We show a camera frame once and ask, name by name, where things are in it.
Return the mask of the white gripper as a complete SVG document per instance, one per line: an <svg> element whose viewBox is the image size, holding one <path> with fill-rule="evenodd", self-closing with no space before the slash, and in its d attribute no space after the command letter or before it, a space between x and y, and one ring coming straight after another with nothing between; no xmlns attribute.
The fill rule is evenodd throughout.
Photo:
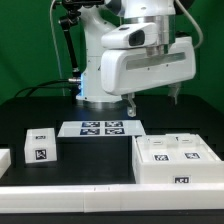
<svg viewBox="0 0 224 224"><path fill-rule="evenodd" d="M177 38L167 54L148 56L145 48L107 50L101 60L101 84L105 92L123 95L127 114L136 116L133 92L169 85L168 97L178 103L181 84L196 74L191 37Z"/></svg>

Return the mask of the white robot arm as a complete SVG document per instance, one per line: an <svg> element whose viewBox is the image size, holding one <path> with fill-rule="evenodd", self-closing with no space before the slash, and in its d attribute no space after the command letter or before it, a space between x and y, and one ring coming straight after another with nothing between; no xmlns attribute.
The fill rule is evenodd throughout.
<svg viewBox="0 0 224 224"><path fill-rule="evenodd" d="M134 94L168 86L175 103L181 83L195 76L192 38L175 35L175 17L187 14L194 0L102 0L102 7L122 18L114 26L91 2L81 8L87 66L77 99L88 106L127 105L136 115Z"/></svg>

